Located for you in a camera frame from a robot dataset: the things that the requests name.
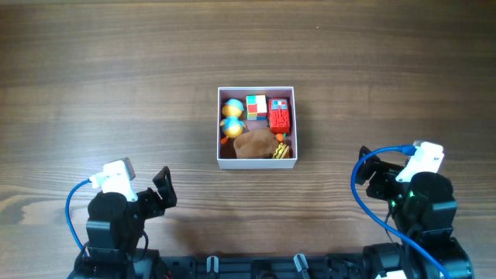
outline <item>white connector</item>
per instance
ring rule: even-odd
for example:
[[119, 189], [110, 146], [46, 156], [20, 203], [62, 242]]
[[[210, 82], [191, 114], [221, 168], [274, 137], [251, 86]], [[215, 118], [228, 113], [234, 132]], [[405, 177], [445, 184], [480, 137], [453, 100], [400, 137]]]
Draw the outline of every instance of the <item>white connector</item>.
[[102, 188], [104, 193], [120, 193], [128, 202], [135, 202], [138, 196], [131, 187], [131, 180], [135, 176], [131, 161], [124, 158], [103, 165], [103, 171], [91, 175], [90, 181], [93, 188]]
[[443, 162], [443, 146], [421, 140], [416, 140], [413, 145], [417, 147], [417, 151], [396, 177], [398, 182], [410, 182], [415, 174], [423, 171], [437, 173]]

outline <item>wooden table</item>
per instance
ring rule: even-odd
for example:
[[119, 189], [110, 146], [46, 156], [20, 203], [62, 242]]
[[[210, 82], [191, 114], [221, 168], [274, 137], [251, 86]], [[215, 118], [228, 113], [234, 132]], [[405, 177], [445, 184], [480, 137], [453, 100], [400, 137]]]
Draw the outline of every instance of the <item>wooden table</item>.
[[[350, 172], [362, 145], [415, 139], [444, 145], [454, 235], [477, 278], [494, 277], [495, 23], [494, 4], [432, 1], [1, 7], [0, 277], [66, 277], [78, 254], [67, 194], [121, 157], [137, 191], [172, 171], [177, 207], [146, 222], [162, 255], [385, 243]], [[297, 165], [221, 171], [217, 87], [271, 85], [295, 88]], [[71, 205], [83, 242], [96, 192]], [[384, 202], [366, 203], [385, 216]]]

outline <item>rubik's cube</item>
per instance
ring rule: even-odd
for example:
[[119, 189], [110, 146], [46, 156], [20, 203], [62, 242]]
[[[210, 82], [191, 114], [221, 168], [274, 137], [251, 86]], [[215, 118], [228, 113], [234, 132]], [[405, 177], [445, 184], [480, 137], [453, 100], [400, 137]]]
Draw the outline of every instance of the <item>rubik's cube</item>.
[[246, 119], [265, 120], [267, 118], [265, 95], [247, 96], [246, 107]]

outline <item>red toy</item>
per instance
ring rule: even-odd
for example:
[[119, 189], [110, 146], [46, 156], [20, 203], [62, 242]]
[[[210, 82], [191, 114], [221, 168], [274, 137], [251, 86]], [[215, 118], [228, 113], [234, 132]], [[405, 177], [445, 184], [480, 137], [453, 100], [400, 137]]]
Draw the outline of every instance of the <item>red toy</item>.
[[273, 98], [269, 100], [269, 127], [272, 133], [289, 133], [288, 100]]

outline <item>brown plush toy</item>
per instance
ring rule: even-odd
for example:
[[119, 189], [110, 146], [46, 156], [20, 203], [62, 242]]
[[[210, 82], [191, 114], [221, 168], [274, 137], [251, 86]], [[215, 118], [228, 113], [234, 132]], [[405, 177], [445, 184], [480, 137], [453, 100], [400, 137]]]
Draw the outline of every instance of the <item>brown plush toy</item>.
[[244, 133], [234, 140], [238, 159], [271, 158], [278, 145], [276, 136], [269, 128]]

